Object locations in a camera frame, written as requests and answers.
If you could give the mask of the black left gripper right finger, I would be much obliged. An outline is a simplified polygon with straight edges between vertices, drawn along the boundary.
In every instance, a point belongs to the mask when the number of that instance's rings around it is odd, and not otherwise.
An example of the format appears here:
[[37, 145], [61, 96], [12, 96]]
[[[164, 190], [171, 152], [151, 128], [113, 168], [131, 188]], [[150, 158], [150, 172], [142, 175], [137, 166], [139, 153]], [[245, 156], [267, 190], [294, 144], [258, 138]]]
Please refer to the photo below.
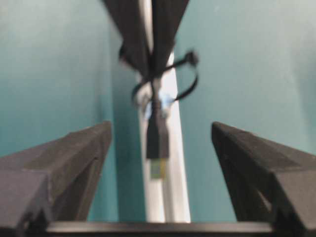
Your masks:
[[315, 155], [221, 122], [212, 123], [211, 141], [239, 222], [315, 236]]

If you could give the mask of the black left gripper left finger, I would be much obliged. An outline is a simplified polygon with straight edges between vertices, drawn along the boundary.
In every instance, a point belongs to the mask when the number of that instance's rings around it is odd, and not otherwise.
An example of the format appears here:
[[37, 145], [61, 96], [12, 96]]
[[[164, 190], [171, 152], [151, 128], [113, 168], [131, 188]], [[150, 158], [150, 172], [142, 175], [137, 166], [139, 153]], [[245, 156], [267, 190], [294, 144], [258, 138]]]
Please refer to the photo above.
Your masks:
[[104, 121], [0, 159], [0, 234], [85, 221], [112, 140]]

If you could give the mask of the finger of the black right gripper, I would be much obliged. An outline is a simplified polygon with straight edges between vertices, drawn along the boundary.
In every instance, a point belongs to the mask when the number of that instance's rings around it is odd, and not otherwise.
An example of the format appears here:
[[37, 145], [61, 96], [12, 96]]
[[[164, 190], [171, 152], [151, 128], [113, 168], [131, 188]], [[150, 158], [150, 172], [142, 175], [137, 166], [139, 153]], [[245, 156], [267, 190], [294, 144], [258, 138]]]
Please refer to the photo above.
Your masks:
[[144, 19], [138, 0], [104, 0], [119, 34], [122, 46], [118, 56], [121, 61], [144, 77], [150, 75], [150, 53]]
[[151, 67], [157, 74], [161, 74], [167, 65], [188, 3], [187, 0], [152, 1], [154, 48]]

